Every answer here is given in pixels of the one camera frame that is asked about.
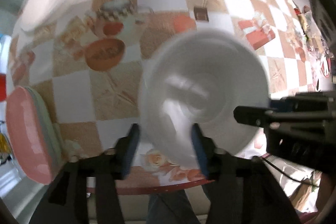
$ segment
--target person's leg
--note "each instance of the person's leg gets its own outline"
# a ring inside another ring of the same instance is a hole
[[[150,195],[146,224],[200,224],[184,190]]]

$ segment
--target checkered tablecloth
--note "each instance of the checkered tablecloth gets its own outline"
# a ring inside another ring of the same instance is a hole
[[[95,71],[84,52],[99,35],[86,24],[88,14],[107,1],[111,0],[76,0],[58,20],[30,34],[23,32],[18,18],[13,31],[7,91],[15,85],[38,91],[52,122],[59,126],[65,155],[96,156],[139,122],[137,96],[143,67],[162,43],[189,29],[219,28],[248,43],[238,22],[261,12],[275,33],[275,39],[257,49],[271,97],[313,90],[310,63],[302,62],[286,39],[288,29],[301,30],[288,0],[130,0],[135,14],[119,17],[123,29],[114,36],[125,44],[123,57],[108,71]],[[195,20],[195,7],[206,8],[208,21]],[[202,178],[197,170],[169,162],[146,141],[133,165],[129,179],[118,187],[156,187]]]

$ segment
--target black cable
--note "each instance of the black cable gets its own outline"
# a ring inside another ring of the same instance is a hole
[[[315,184],[312,184],[312,183],[309,183],[309,182],[305,182],[305,181],[300,181],[300,180],[297,180],[297,179],[294,179],[292,178],[290,175],[287,175],[284,171],[282,171],[279,167],[275,166],[273,163],[271,163],[270,161],[266,160],[266,159],[262,159],[264,162],[266,162],[267,164],[269,164],[270,166],[272,166],[274,169],[276,169],[278,172],[280,172],[281,174],[283,174],[285,177],[289,178],[290,180],[293,180],[295,182],[298,182],[298,183],[302,183],[302,184],[306,184],[306,185],[309,185],[309,186],[313,186],[313,187],[319,187]]]

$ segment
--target orange bowl print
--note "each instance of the orange bowl print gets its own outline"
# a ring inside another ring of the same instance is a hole
[[[173,25],[176,33],[182,33],[196,29],[195,20],[186,15],[176,16],[173,20]]]
[[[117,35],[124,28],[121,22],[106,22],[103,27],[103,33],[106,36]]]
[[[121,61],[124,52],[124,42],[116,38],[103,38],[88,45],[85,61],[92,70],[106,71]]]

